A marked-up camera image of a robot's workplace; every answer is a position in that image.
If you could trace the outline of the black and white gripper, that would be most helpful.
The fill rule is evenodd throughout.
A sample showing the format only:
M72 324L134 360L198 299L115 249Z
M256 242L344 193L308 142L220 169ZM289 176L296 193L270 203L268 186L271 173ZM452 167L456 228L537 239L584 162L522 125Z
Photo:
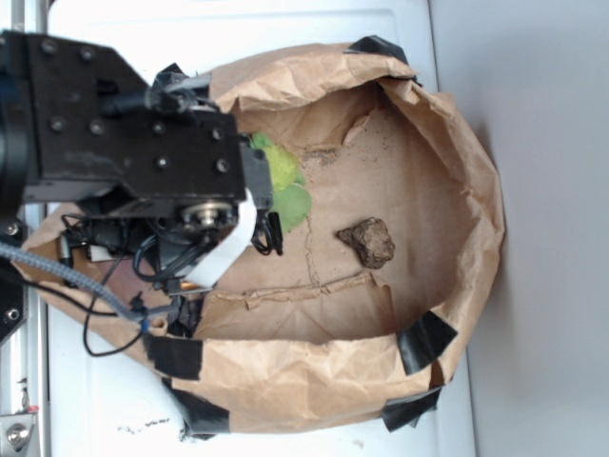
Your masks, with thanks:
M136 277L212 288L249 246L281 250L268 156L250 140L138 148L85 200L92 243L125 250Z

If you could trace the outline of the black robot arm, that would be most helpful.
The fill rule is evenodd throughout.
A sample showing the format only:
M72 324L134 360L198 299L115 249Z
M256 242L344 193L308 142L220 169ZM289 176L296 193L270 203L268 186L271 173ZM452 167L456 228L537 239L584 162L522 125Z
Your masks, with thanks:
M270 166L208 81L146 82L114 49L1 35L1 225L26 203L83 211L68 244L124 252L143 281L214 286L248 247L281 253Z

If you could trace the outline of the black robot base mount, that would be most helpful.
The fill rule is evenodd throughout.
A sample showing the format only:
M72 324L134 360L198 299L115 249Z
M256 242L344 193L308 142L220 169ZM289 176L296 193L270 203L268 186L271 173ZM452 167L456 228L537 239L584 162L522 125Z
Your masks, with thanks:
M13 219L1 226L1 242L20 247L24 241L25 228L20 219ZM1 258L1 345L19 329L27 317L26 290L11 260Z

